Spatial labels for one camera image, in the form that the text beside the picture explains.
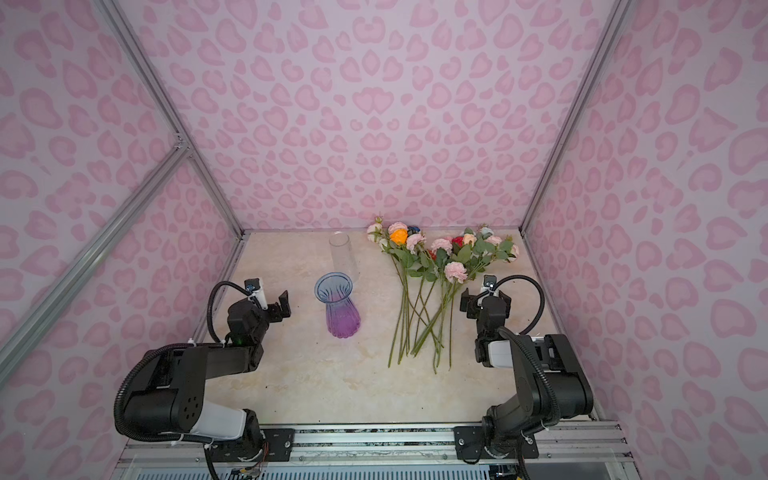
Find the purple glass vase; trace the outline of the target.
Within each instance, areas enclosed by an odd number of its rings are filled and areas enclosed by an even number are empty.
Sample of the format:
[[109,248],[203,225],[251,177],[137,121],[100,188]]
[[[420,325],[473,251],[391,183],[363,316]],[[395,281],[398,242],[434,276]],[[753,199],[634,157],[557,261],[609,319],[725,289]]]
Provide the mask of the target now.
[[335,338],[350,338],[360,328],[360,313],[351,299],[353,289],[353,281],[342,272],[327,273],[315,284],[315,297],[325,306],[327,330]]

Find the pink peony branch with bud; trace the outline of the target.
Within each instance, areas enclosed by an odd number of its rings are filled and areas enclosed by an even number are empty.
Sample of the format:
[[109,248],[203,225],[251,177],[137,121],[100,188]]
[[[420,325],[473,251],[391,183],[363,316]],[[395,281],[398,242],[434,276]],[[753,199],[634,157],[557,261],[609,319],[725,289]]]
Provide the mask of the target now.
[[410,349],[411,353],[416,339],[426,327],[430,312],[434,288],[437,285],[437,265],[434,252],[429,249],[427,238],[421,231],[419,234],[410,235],[407,241],[408,249],[414,254],[415,262],[408,269],[408,276],[417,280],[417,293],[413,296],[413,315],[416,322],[414,339]]

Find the orange rose stem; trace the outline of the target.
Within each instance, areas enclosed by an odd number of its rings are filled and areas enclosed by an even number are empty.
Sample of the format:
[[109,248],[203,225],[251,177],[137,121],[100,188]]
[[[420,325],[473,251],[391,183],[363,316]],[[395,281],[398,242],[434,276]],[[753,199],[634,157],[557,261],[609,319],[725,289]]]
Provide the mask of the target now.
[[397,364],[407,356],[410,348],[410,330],[412,307],[409,295],[408,269],[413,265],[413,255],[407,248],[408,227],[403,222],[395,222],[387,229],[388,253],[392,258],[398,280],[401,284],[401,304],[397,320],[397,331],[393,342],[397,344]]

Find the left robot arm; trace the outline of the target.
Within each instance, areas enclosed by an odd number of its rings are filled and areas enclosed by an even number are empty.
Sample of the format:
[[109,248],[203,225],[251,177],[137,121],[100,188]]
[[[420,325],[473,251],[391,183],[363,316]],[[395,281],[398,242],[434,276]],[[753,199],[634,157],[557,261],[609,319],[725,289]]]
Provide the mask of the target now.
[[256,371],[269,327],[290,316],[287,291],[265,309],[257,299],[244,299],[228,309],[230,332],[224,342],[148,351],[118,388],[113,406],[118,433],[145,443],[198,443],[213,462],[265,460],[268,440],[256,413],[207,400],[206,385]]

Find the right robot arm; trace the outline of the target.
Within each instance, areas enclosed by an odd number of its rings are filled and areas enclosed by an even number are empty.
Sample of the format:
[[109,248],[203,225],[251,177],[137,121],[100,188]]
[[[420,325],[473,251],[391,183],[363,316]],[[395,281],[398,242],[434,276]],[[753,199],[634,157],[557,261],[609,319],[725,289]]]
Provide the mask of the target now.
[[567,337],[512,332],[505,326],[510,307],[511,298],[503,293],[461,295],[460,310],[476,323],[476,361],[511,369],[515,382],[515,394],[489,407],[478,426],[453,429],[457,458],[468,464],[535,459],[537,433],[594,407],[592,388]]

